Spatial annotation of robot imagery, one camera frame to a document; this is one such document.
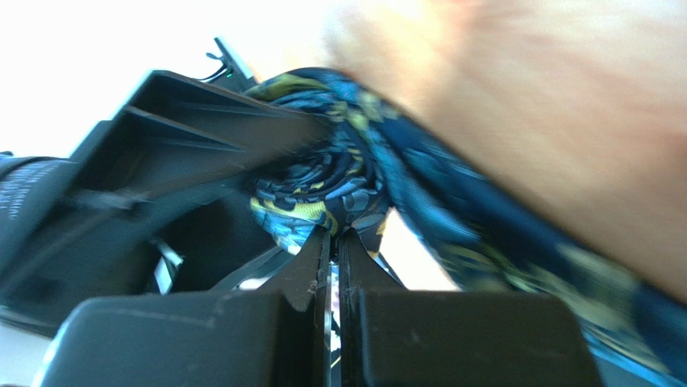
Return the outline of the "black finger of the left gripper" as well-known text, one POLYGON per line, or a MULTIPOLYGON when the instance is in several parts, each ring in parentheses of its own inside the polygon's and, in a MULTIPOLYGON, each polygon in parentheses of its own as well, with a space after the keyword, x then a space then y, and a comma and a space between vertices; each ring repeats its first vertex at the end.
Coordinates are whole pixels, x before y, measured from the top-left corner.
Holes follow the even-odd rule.
POLYGON ((264 169, 318 145, 324 119, 155 71, 73 154, 73 183, 155 198, 264 169))

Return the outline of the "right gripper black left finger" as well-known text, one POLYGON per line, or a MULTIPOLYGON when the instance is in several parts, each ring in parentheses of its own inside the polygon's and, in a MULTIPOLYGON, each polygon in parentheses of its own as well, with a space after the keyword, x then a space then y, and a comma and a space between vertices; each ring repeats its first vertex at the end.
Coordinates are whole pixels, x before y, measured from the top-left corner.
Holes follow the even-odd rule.
POLYGON ((331 239, 315 229, 259 289, 93 298, 52 341, 37 386, 327 386, 331 239))

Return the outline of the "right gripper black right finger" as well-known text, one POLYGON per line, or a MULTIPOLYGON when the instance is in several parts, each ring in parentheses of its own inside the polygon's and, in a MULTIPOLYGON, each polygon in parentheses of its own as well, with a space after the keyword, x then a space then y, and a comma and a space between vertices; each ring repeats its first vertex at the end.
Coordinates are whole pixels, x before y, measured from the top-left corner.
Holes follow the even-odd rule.
POLYGON ((409 290, 339 240, 345 386, 599 386, 572 311, 518 292, 409 290))

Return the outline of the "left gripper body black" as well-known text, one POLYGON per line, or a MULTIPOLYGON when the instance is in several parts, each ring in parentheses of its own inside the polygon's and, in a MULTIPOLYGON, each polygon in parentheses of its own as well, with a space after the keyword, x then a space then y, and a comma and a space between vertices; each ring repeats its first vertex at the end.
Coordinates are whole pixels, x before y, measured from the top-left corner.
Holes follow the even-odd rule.
POLYGON ((248 180, 273 163, 246 152, 2 155, 2 317, 54 335, 86 299, 155 292, 165 249, 182 260, 173 293, 213 288, 273 245, 248 205, 248 180))

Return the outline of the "dark blue floral necktie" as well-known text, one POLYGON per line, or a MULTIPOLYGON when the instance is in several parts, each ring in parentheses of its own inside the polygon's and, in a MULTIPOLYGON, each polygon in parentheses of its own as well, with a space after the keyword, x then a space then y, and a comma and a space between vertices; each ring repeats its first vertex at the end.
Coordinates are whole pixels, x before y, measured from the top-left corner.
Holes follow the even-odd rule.
POLYGON ((462 289, 557 296, 597 358, 657 386, 685 385, 685 305, 522 206, 387 101, 320 68, 247 95, 333 126, 282 176, 256 184, 252 213, 280 248, 298 253, 315 227, 355 228, 376 255, 395 209, 462 289))

